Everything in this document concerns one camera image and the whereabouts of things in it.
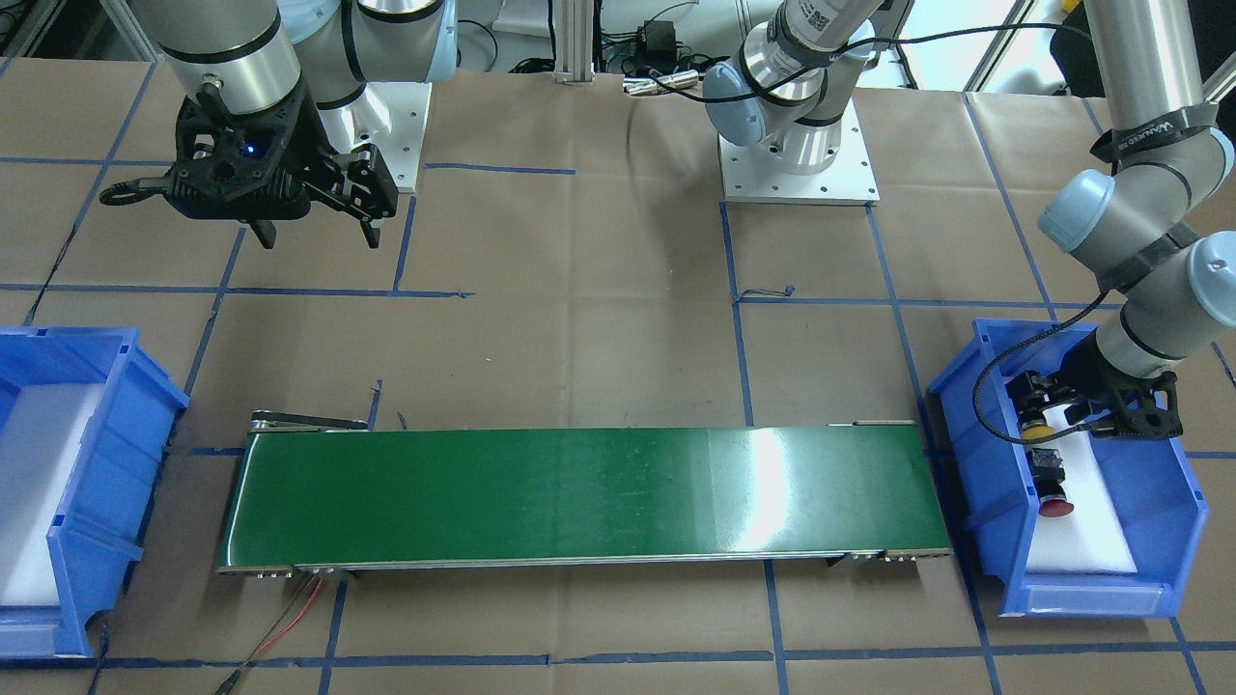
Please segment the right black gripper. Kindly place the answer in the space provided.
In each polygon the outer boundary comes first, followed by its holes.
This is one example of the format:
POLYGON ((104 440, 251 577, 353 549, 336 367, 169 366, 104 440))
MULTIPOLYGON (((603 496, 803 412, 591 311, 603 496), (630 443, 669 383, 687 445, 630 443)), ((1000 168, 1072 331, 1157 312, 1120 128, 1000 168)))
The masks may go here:
POLYGON ((314 185, 314 202, 353 216, 366 245, 379 247, 379 225, 394 216, 399 195, 379 147, 334 155, 303 79, 269 108, 243 115, 224 104, 219 84, 204 80, 182 104, 166 202, 190 219, 246 223, 260 246, 273 250, 272 221, 305 216, 314 185))

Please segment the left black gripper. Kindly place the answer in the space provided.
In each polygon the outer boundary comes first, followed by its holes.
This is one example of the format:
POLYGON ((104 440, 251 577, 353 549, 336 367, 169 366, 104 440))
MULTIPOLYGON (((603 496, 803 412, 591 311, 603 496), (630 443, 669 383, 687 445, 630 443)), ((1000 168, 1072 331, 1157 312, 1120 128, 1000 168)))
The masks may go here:
POLYGON ((1051 375, 1030 370, 1016 375, 1016 416, 1020 425, 1046 425, 1046 412, 1068 402, 1068 388, 1077 392, 1064 411, 1068 424, 1085 416, 1100 417, 1086 423, 1095 438, 1179 438, 1184 427, 1177 394, 1177 373, 1136 377, 1114 369, 1086 336, 1065 352, 1062 383, 1051 375))

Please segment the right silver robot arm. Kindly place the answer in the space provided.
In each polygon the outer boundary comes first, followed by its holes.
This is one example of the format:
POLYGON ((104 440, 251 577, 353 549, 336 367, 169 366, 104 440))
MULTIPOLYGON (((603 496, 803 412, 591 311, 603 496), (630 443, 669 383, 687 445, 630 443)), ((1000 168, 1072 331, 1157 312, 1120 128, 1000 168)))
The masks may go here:
POLYGON ((159 197, 234 220, 265 249, 321 204, 368 247, 414 185, 426 96, 459 69, 454 1, 137 1, 184 98, 163 176, 108 185, 106 207, 159 197))

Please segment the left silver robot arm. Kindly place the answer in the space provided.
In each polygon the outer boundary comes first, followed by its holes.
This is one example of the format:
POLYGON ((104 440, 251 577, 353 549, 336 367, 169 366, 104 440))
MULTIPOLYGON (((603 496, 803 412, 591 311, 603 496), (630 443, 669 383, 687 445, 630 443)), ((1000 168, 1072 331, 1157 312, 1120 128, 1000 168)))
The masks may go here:
MULTIPOLYGON (((711 66, 696 101, 714 131, 737 147, 772 145, 775 167, 792 141, 829 139, 861 68, 896 37, 871 26, 875 1, 784 1, 730 58, 711 66)), ((1099 296, 1121 293, 1119 317, 1070 348, 1056 373, 1020 373, 997 385, 1017 408, 1015 430, 981 409, 1000 359, 971 386, 971 412, 997 439, 1037 446, 1059 439, 1037 425, 1065 403, 1068 434, 1166 439, 1182 434, 1175 365, 1234 329, 1234 232, 1198 235, 1189 211, 1234 172, 1234 145, 1215 122, 1217 101, 1201 92, 1183 1, 1086 1, 1086 26, 1110 108, 1111 127, 1091 148, 1109 164, 1068 181, 1039 215, 1041 232, 1084 263, 1099 296)))

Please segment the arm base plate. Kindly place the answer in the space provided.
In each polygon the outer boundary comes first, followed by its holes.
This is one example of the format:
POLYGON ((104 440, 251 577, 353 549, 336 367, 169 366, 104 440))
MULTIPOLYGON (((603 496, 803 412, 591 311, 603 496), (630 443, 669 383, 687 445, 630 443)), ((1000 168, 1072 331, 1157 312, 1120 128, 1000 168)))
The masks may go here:
POLYGON ((339 153, 375 145, 402 193, 418 188, 433 84, 371 82, 349 104, 319 110, 328 141, 339 153))
POLYGON ((839 122, 791 122, 749 147, 716 139, 726 202, 868 207, 883 199, 853 101, 839 122))

